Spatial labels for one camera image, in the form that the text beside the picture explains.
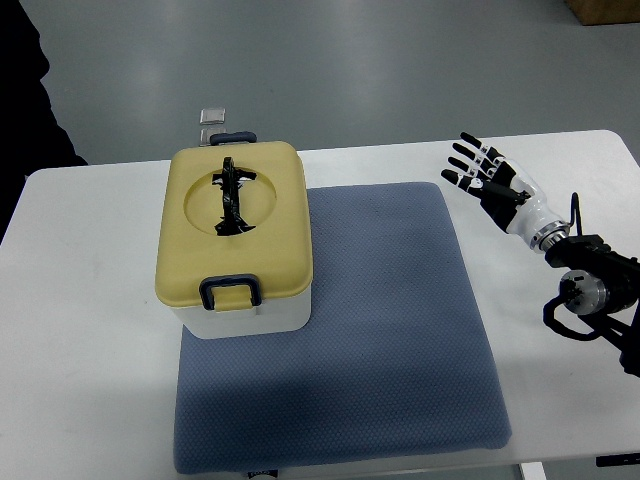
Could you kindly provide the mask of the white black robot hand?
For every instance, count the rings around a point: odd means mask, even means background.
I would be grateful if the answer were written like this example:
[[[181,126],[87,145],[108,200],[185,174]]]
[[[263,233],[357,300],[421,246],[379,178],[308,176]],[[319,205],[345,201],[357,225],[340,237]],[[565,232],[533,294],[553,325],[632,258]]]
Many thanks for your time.
[[[570,224],[550,209],[546,194],[515,160],[467,132],[453,149],[460,156],[448,158],[451,167],[441,176],[477,198],[501,231],[538,253],[569,236]]]

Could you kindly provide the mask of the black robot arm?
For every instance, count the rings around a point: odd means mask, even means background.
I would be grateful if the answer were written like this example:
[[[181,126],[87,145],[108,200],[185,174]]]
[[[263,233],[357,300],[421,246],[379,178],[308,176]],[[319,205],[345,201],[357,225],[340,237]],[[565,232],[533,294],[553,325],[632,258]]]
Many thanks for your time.
[[[615,313],[639,306],[639,260],[624,257],[598,235],[566,236],[543,243],[546,262],[568,271],[558,294],[543,307],[543,323],[555,333],[588,342],[603,338],[620,351],[623,371],[639,375],[639,313],[626,324]],[[575,331],[555,317],[564,306],[591,328]]]

